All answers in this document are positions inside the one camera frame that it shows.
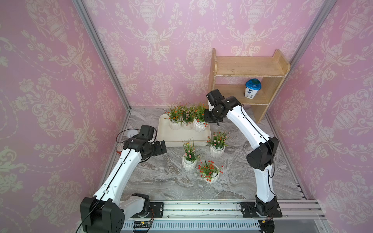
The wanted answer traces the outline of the orange flower pot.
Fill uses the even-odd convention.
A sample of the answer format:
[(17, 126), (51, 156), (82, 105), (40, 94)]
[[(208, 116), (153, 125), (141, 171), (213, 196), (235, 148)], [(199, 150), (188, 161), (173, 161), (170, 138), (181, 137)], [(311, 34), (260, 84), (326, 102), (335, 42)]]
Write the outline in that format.
[(203, 132), (208, 127), (208, 123), (205, 122), (206, 108), (207, 107), (205, 104), (200, 103), (195, 107), (195, 110), (194, 110), (193, 129), (198, 133)]
[(167, 115), (165, 120), (169, 122), (169, 126), (172, 130), (179, 130), (182, 126), (182, 110), (180, 107), (171, 105), (165, 112)]

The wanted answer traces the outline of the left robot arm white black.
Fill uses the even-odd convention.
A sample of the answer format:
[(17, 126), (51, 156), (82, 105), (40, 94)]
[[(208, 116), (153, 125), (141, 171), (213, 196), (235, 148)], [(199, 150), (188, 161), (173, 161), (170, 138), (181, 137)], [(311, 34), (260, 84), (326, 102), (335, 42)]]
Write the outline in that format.
[(166, 152), (164, 141), (126, 140), (119, 161), (104, 184), (93, 197), (85, 197), (81, 202), (79, 228), (85, 233), (119, 233), (131, 217), (153, 216), (148, 195), (135, 193), (123, 203), (120, 200), (137, 165)]

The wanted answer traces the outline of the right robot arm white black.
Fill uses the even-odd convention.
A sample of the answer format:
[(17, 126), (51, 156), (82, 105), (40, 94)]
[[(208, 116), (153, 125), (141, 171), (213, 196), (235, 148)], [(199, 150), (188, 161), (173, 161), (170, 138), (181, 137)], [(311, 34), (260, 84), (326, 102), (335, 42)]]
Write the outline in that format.
[(270, 215), (278, 208), (272, 182), (278, 139), (262, 131), (235, 97), (225, 98), (216, 89), (207, 94), (207, 99), (209, 109), (205, 110), (205, 121), (219, 125), (226, 117), (237, 126), (250, 143), (253, 151), (246, 156), (246, 160), (254, 169), (257, 188), (256, 209), (261, 216)]

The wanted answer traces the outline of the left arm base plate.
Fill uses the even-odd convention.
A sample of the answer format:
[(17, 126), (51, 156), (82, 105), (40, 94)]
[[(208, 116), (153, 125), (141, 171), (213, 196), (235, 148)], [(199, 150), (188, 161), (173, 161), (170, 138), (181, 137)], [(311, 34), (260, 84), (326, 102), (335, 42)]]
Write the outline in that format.
[(163, 210), (164, 210), (164, 203), (163, 202), (150, 202), (150, 207), (148, 214), (146, 215), (147, 218), (154, 217), (154, 218), (162, 218), (163, 217)]

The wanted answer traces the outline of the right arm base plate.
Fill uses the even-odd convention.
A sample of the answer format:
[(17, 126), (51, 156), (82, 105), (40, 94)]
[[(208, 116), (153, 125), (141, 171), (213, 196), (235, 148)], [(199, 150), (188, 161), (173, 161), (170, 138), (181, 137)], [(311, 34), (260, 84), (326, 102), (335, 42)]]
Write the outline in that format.
[(268, 214), (261, 215), (256, 208), (255, 202), (241, 202), (239, 204), (238, 210), (242, 213), (244, 218), (281, 218), (283, 214), (278, 203), (275, 204)]

